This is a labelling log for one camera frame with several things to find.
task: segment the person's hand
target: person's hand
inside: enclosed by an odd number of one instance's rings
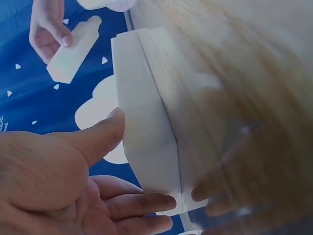
[[[29,41],[42,60],[48,64],[60,45],[73,43],[71,31],[63,25],[64,0],[34,0]]]
[[[89,167],[121,141],[120,109],[74,133],[0,134],[0,234],[152,235],[172,227],[174,198],[144,193]]]
[[[312,213],[311,152],[301,151],[287,133],[269,126],[237,141],[221,165],[194,188],[195,201],[211,201],[206,211],[219,216],[250,206],[253,213],[204,231],[203,235],[260,234]],[[303,138],[304,150],[307,144]]]

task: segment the blue tablecloth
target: blue tablecloth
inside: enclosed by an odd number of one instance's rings
[[[92,97],[92,91],[113,74],[111,38],[127,31],[122,13],[107,8],[87,11],[75,0],[66,0],[65,19],[73,29],[93,15],[102,18],[100,38],[88,54],[70,85],[52,81],[45,64],[28,42],[32,0],[0,1],[0,131],[24,130],[39,134],[76,131],[76,110]],[[101,63],[102,57],[108,62]],[[91,175],[114,175],[136,185],[128,164],[116,165],[101,160],[90,169]],[[166,235],[183,232],[179,216]]]

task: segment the finger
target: finger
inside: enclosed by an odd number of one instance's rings
[[[298,219],[292,211],[267,209],[238,218],[236,221],[208,229],[202,235],[251,235],[261,234]]]
[[[264,195],[269,183],[264,169],[264,150],[259,143],[263,132],[245,136],[224,154],[220,168],[211,171],[192,192],[195,201],[210,198],[221,192],[237,194],[240,191]]]
[[[206,207],[206,212],[209,216],[219,216],[231,211],[236,211],[240,208],[249,207],[262,201],[262,196],[245,196],[235,198],[231,196],[221,197],[213,202],[210,202]]]
[[[116,223],[119,235],[154,235],[170,230],[173,226],[170,217],[133,217]]]
[[[158,193],[124,194],[107,200],[106,204],[113,221],[169,211],[176,207],[173,197]]]
[[[200,202],[225,192],[223,176],[219,170],[208,173],[192,190],[191,197],[194,201]]]
[[[73,44],[71,31],[59,19],[47,16],[41,20],[40,25],[48,30],[60,45],[69,47]]]
[[[98,185],[102,200],[107,200],[122,194],[143,193],[143,190],[136,185],[114,176],[91,176],[90,178]]]
[[[125,129],[125,114],[120,108],[97,125],[72,133],[52,133],[75,147],[85,157],[88,166],[102,159],[121,142]]]

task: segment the white cloud pattern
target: white cloud pattern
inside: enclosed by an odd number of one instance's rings
[[[75,114],[75,122],[79,129],[84,130],[104,120],[110,112],[118,107],[117,91],[114,75],[102,80],[93,90],[92,99],[85,102]],[[128,163],[123,143],[104,157],[112,164]]]

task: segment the white foam block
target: white foam block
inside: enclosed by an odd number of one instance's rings
[[[118,102],[126,115],[125,155],[146,192],[176,199],[174,210],[158,214],[180,214],[177,144],[137,33],[113,38],[112,54]]]
[[[47,66],[55,82],[71,83],[92,46],[99,38],[101,18],[91,17],[87,22],[80,22],[72,31],[74,45],[60,46]]]

